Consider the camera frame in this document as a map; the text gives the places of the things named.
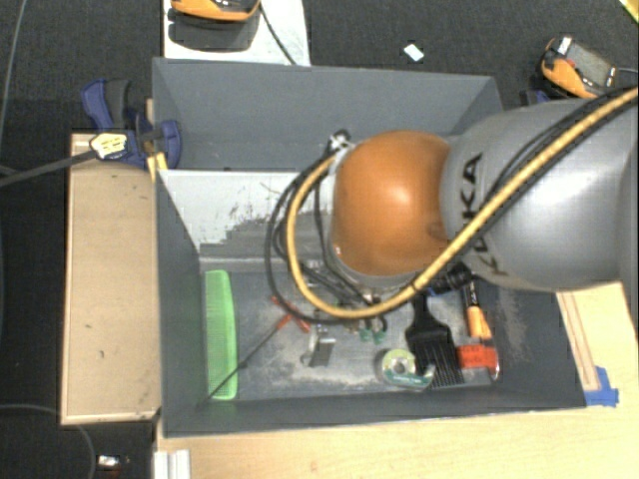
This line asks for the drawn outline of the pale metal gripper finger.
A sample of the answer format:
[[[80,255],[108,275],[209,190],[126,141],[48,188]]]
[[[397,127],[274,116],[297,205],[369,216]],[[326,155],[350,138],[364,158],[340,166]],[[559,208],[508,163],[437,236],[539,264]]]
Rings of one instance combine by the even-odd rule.
[[[329,365],[335,339],[330,336],[320,336],[319,343],[316,348],[314,360],[310,367],[326,367]]]
[[[310,366],[312,364],[319,339],[320,327],[317,324],[313,324],[311,326],[307,350],[301,355],[301,364],[303,366]]]

